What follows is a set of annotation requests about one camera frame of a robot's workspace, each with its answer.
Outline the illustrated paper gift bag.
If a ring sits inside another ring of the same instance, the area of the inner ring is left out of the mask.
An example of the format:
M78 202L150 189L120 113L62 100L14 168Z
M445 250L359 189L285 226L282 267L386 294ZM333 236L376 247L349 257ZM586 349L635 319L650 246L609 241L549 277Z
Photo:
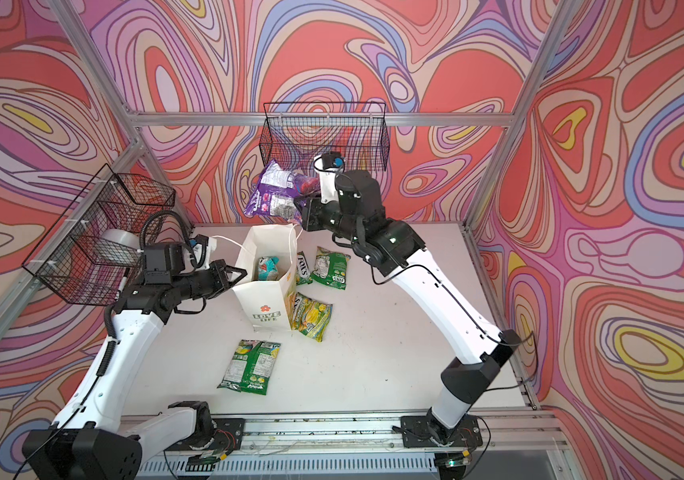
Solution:
M293 226L261 225L249 230L236 262L238 268L247 271L247 276L234 287L234 293L255 330L292 329L297 254L297 235ZM275 259L275 278L260 280L262 264Z

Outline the purple Fox's candy bag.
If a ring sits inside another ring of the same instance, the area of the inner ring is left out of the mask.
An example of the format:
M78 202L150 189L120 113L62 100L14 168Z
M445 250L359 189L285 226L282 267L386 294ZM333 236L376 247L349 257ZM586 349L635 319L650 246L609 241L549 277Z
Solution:
M301 213L295 200L319 192L318 178L300 171L285 170L276 160L271 160L259 177L244 215L280 217L289 222L300 222Z

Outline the teal Fox's mint bag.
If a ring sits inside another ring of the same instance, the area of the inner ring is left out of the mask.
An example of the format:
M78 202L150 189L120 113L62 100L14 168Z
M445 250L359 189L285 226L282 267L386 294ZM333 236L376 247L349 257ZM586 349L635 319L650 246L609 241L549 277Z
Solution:
M256 278L258 281L277 281L281 277L278 264L280 258L276 256L263 256L257 262Z

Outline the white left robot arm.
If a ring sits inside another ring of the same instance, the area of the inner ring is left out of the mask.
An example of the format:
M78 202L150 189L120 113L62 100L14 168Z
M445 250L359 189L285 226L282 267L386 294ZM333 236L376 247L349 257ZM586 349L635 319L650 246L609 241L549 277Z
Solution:
M133 479L144 462L180 443L210 447L217 428L205 401L182 401L121 432L130 387L171 315L186 300L208 301L246 270L214 260L188 273L143 272L105 310L107 337L65 407L26 437L22 453L40 479Z

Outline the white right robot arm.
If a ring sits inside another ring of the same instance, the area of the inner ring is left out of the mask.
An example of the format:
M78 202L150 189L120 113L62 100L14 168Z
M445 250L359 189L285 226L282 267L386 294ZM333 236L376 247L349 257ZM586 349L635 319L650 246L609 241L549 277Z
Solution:
M486 319L445 275L426 242L407 222L387 216L379 182L365 170L321 168L320 190L296 200L307 232L328 231L384 282L406 292L444 335L455 357L441 374L423 440L449 444L523 340Z

